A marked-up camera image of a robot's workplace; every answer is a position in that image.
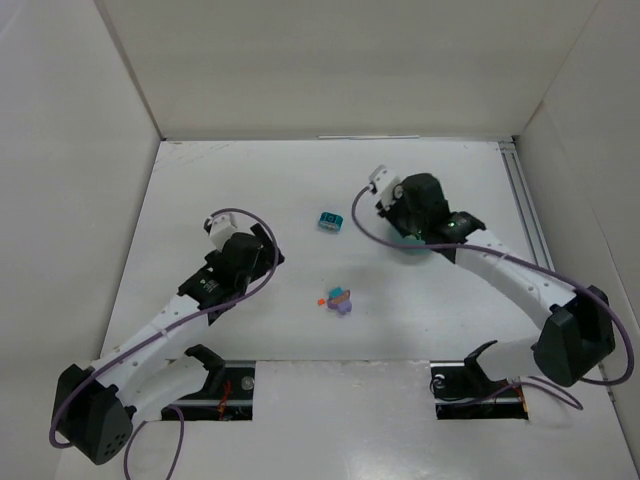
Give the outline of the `purple lego figure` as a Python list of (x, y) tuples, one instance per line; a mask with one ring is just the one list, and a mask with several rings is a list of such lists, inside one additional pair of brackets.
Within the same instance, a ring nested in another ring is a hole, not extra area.
[(351, 291), (336, 287), (328, 293), (327, 307), (339, 315), (346, 315), (352, 311)]

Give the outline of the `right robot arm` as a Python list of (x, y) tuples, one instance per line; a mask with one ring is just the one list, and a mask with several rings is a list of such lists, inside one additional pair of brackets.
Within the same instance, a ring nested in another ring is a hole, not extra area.
[(422, 173), (400, 178), (387, 167), (369, 177), (376, 209), (403, 237), (434, 248), (450, 262), (486, 281), (520, 308), (539, 329), (517, 341), (491, 340), (465, 362), (481, 378), (497, 382), (542, 374), (574, 385), (615, 348), (606, 295), (595, 287), (578, 293), (548, 274), (529, 269), (485, 224), (453, 211), (440, 182)]

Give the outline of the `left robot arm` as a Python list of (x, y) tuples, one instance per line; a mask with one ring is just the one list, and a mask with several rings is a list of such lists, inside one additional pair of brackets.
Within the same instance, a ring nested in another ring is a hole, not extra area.
[(200, 339), (221, 315), (264, 288), (283, 256), (262, 221), (240, 232), (222, 215), (210, 232), (214, 250), (160, 313), (111, 353), (61, 373), (49, 427), (53, 447), (74, 447), (103, 465), (171, 403), (216, 389), (225, 362)]

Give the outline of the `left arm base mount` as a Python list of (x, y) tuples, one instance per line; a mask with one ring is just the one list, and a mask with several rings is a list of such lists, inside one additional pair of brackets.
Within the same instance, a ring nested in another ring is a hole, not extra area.
[(256, 377), (255, 361), (226, 361), (203, 345), (186, 350), (207, 371), (199, 390), (173, 401), (162, 410), (163, 421), (177, 420), (179, 409), (186, 421), (251, 421)]

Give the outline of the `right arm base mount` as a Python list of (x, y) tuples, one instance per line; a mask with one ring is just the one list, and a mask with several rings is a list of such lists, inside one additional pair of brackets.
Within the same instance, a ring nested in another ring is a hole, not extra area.
[(477, 362), (495, 343), (482, 344), (463, 360), (430, 363), (429, 389), (438, 420), (529, 419), (522, 388), (506, 379), (490, 380)]

